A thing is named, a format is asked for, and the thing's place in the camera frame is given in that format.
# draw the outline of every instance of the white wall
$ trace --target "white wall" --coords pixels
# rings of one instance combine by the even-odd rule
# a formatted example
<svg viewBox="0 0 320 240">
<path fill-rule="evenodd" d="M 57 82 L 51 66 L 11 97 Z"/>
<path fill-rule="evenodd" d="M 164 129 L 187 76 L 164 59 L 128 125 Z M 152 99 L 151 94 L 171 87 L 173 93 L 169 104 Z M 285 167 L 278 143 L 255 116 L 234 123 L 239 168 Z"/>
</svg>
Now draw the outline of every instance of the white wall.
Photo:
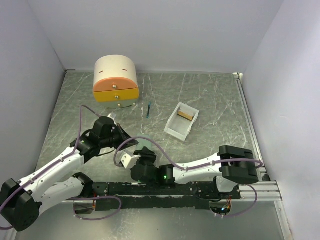
<svg viewBox="0 0 320 240">
<path fill-rule="evenodd" d="M 243 73 L 283 0 L 28 0 L 66 69 Z"/>
<path fill-rule="evenodd" d="M 0 185 L 34 171 L 64 71 L 25 0 L 0 3 Z M 7 223 L 0 216 L 0 225 Z M 0 239 L 5 232 L 0 231 Z"/>
<path fill-rule="evenodd" d="M 320 1 L 285 0 L 243 87 L 295 240 L 319 239 Z"/>
</svg>

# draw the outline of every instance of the blue pen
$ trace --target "blue pen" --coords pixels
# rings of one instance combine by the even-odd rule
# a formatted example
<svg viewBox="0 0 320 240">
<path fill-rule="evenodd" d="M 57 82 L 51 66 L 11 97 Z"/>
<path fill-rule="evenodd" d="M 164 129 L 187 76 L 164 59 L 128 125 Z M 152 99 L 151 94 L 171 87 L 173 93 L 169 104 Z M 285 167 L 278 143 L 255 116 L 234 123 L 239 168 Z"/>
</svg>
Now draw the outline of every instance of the blue pen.
<svg viewBox="0 0 320 240">
<path fill-rule="evenodd" d="M 149 105 L 148 105 L 148 112 L 147 112 L 147 114 L 146 114 L 146 118 L 147 118 L 147 119 L 149 118 L 150 106 L 151 106 L 151 101 L 149 102 Z"/>
</svg>

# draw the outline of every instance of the yellow drawer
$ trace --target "yellow drawer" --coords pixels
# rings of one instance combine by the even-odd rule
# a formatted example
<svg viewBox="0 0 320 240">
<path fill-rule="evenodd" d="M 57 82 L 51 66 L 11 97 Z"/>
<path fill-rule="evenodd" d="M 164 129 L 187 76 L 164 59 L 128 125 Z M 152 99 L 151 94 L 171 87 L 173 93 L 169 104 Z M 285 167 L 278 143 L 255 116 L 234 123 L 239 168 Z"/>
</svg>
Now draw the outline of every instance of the yellow drawer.
<svg viewBox="0 0 320 240">
<path fill-rule="evenodd" d="M 114 90 L 114 91 L 94 91 L 94 98 L 97 102 L 114 102 L 121 100 L 131 100 L 139 98 L 139 89 L 123 89 L 123 90 Z"/>
</svg>

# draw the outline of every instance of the wall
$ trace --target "wall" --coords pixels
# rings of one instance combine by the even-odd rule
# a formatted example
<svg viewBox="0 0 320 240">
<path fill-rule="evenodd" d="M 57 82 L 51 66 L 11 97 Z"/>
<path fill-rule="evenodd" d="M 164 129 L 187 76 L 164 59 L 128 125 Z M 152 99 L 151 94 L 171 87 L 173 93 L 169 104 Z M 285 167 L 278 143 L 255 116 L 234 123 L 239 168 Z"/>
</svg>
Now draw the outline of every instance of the wall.
<svg viewBox="0 0 320 240">
<path fill-rule="evenodd" d="M 283 0 L 28 0 L 66 69 L 243 73 Z"/>
<path fill-rule="evenodd" d="M 319 239 L 320 1 L 285 0 L 243 80 L 294 239 Z"/>
<path fill-rule="evenodd" d="M 0 184 L 34 171 L 64 71 L 25 0 L 0 3 Z M 1 226 L 7 223 L 0 217 Z M 0 231 L 0 239 L 5 232 Z"/>
</svg>

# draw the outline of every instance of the marble tabletop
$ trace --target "marble tabletop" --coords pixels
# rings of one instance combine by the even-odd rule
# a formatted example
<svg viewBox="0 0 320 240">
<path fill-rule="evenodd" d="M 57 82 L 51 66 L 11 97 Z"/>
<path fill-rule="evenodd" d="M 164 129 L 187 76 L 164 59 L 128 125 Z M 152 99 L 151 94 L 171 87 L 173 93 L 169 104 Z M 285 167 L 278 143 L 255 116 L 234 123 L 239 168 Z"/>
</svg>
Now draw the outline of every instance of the marble tabletop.
<svg viewBox="0 0 320 240">
<path fill-rule="evenodd" d="M 106 109 L 95 101 L 93 79 L 91 72 L 67 72 L 37 169 L 56 158 L 76 138 L 79 106 L 82 104 L 104 116 L 115 113 L 116 122 L 130 136 L 150 136 L 177 163 L 203 159 L 218 152 L 222 145 L 253 150 L 241 97 L 232 74 L 138 73 L 140 94 L 137 105 L 120 109 Z M 147 118 L 149 102 L 151 107 Z M 185 142 L 164 132 L 179 102 L 200 111 Z M 84 109 L 82 129 L 91 129 L 96 120 L 94 114 Z M 169 163 L 155 146 L 152 150 L 158 154 L 161 165 Z M 95 182 L 132 181 L 130 171 L 114 166 L 113 154 L 93 158 L 61 181 L 76 172 L 85 173 Z"/>
</svg>

